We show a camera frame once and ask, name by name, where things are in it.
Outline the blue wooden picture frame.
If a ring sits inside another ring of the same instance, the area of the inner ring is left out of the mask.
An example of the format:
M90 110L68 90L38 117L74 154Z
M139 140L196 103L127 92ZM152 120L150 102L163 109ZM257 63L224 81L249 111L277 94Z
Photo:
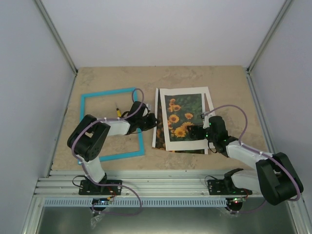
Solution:
M131 93L133 100L134 101L138 101L138 94L137 94L138 90L139 90L138 88L131 87L131 88L123 88L123 89L116 89L116 90L109 90L109 91L101 91L101 92L95 92L95 93L82 94L81 98L80 98L80 116L79 116L79 120L82 120L83 117L84 117L84 114L85 114L85 101L86 101L87 98ZM136 157L136 156L143 156L144 155L144 142L143 142L143 133L142 133L141 130L138 130L137 137L138 137L138 146L139 146L139 150L138 151L127 152L127 153L120 153L120 154L108 155L108 156L100 156L99 157L100 162L106 162L106 161L118 160L118 159L125 159L125 158L131 158L131 157Z

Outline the yellow handled screwdriver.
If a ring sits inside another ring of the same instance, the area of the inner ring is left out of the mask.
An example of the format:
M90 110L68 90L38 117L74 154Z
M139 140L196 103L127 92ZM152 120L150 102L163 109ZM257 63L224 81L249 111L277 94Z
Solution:
M118 116L119 118L121 118L121 117L122 117L122 114L121 114L121 111L120 111L120 109L119 109L117 103L115 103L115 106L116 106L117 116Z

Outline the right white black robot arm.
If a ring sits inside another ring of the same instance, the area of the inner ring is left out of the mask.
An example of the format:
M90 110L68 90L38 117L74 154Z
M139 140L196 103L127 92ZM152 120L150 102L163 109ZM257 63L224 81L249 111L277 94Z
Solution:
M264 199L277 205L286 200L297 201L303 192L303 184L285 153L266 153L230 136L220 116L210 117L204 125L188 126L193 139L205 139L215 151L225 157L242 161L252 168L242 168L225 173L224 190L234 195L240 190L262 194Z

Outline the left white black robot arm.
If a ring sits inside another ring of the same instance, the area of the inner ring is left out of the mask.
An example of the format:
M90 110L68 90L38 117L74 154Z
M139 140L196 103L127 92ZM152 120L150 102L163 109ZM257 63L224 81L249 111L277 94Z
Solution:
M126 136L137 130L148 131L157 125L157 118L148 106L135 101L130 109L117 118L99 119L85 115L67 140L72 155L81 162L85 177L91 181L90 189L97 195L107 188L107 174L103 170L99 153L107 137Z

